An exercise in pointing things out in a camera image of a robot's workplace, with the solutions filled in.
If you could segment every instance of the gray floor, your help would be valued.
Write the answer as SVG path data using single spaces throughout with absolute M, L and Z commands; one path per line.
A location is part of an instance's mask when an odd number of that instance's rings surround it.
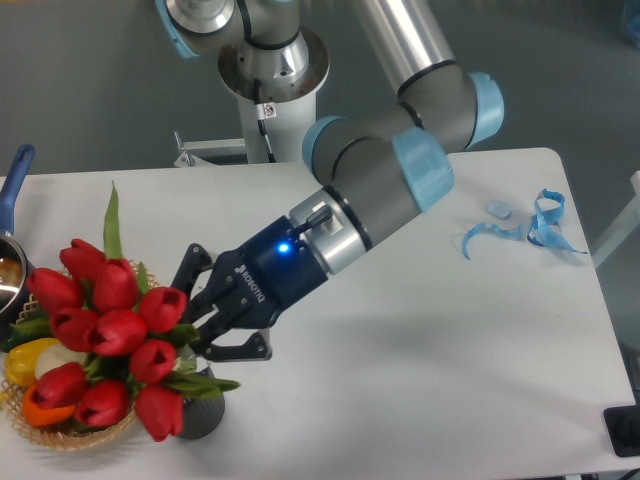
M 332 69 L 319 116 L 362 116 L 394 94 L 345 0 L 304 2 Z M 621 0 L 432 0 L 456 57 L 500 83 L 507 116 L 482 149 L 562 157 L 590 244 L 640 170 L 640 50 Z M 215 57 L 181 60 L 151 0 L 0 2 L 0 175 L 36 145 L 33 173 L 168 167 L 184 141 L 240 136 Z M 599 271 L 619 338 L 640 348 L 640 229 Z

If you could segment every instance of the gray vase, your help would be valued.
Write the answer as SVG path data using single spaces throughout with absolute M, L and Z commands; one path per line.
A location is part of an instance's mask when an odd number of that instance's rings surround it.
M 199 373 L 214 378 L 211 368 L 206 368 Z M 206 437 L 220 425 L 223 415 L 224 395 L 222 394 L 219 397 L 204 400 L 188 398 L 184 401 L 182 414 L 184 426 L 178 437 L 186 440 Z

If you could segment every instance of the yellow bell pepper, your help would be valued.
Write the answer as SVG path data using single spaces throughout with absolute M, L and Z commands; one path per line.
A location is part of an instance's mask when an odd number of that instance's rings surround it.
M 42 352 L 59 342 L 56 338 L 41 338 L 13 348 L 4 359 L 4 376 L 8 382 L 30 387 L 36 382 L 35 368 Z

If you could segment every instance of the blue ribbon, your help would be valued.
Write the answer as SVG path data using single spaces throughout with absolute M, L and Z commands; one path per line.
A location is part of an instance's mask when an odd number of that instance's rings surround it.
M 543 211 L 540 207 L 540 203 L 538 203 L 538 200 L 543 198 L 557 202 L 558 206 L 556 208 Z M 538 247 L 555 248 L 557 250 L 586 254 L 587 252 L 582 252 L 573 248 L 562 235 L 551 228 L 551 226 L 558 227 L 558 222 L 564 215 L 564 202 L 564 195 L 558 192 L 550 192 L 546 188 L 538 194 L 535 201 L 536 214 L 531 217 L 531 225 L 529 227 L 529 233 L 527 234 L 527 240 Z
M 469 258 L 469 251 L 467 249 L 469 240 L 471 240 L 472 237 L 475 237 L 479 233 L 485 232 L 493 233 L 495 235 L 498 235 L 499 237 L 507 238 L 509 240 L 518 240 L 522 238 L 522 235 L 524 234 L 524 226 L 520 225 L 518 226 L 518 228 L 515 228 L 513 230 L 505 230 L 503 228 L 500 228 L 495 223 L 479 223 L 471 230 L 469 230 L 462 239 L 462 254 L 464 255 L 464 258 L 466 258 L 467 260 L 471 260 Z

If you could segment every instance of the saucepan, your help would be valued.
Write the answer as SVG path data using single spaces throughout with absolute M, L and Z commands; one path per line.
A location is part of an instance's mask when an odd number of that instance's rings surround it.
M 16 198 L 34 155 L 35 148 L 31 145 L 23 145 L 18 149 L 0 190 L 0 341 L 9 335 L 9 325 L 18 319 L 23 305 L 29 299 L 25 283 L 33 266 L 12 237 Z

